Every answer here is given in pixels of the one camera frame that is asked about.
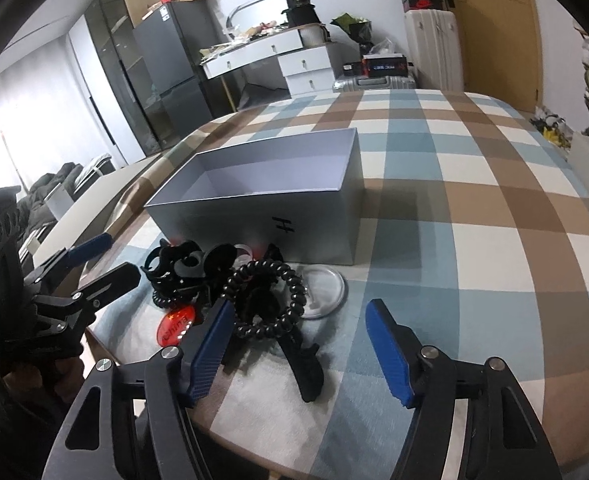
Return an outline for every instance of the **white curtain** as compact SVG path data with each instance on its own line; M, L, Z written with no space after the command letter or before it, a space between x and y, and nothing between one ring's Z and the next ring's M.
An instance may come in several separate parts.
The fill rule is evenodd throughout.
M66 162L85 165L110 152L65 41L47 43L0 74L0 185L19 182L18 172L30 187Z

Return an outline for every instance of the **gray refrigerator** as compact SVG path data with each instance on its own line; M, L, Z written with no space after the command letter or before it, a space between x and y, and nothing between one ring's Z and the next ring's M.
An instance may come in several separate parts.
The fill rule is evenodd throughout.
M206 1L169 2L134 29L152 82L176 133L231 113L222 81L208 80L199 50L219 43Z

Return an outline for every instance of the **open box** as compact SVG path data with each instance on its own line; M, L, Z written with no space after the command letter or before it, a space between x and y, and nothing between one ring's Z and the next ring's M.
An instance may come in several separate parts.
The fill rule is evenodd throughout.
M354 263L363 200L355 128L198 153L146 203L173 243L275 243L289 262Z

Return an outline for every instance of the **plaid tablecloth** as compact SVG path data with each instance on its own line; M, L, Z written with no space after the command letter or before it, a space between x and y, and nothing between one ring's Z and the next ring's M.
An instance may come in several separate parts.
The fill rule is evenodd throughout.
M390 395L365 330L365 305L383 298L397 322L452 358L502 356L568 478L588 478L589 196L556 148L509 105L409 90L246 110L187 137L157 173L144 175L121 214L136 216L194 150L348 126L359 131L367 187L356 264L337 267L349 290L343 307L302 325L307 342L321 345L321 397L305 404L278 348L265 342L234 369L219 370L194 420L225 446L294 478L389 478L412 412ZM141 264L160 237L139 214L96 272ZM151 291L142 280L92 327L122 362L159 348L164 312ZM444 478L457 476L464 425L458 401Z

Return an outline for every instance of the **wooden door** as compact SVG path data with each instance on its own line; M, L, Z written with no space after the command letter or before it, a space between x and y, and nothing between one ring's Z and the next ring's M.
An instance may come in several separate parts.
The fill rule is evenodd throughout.
M534 0L454 0L465 89L533 112L543 97Z

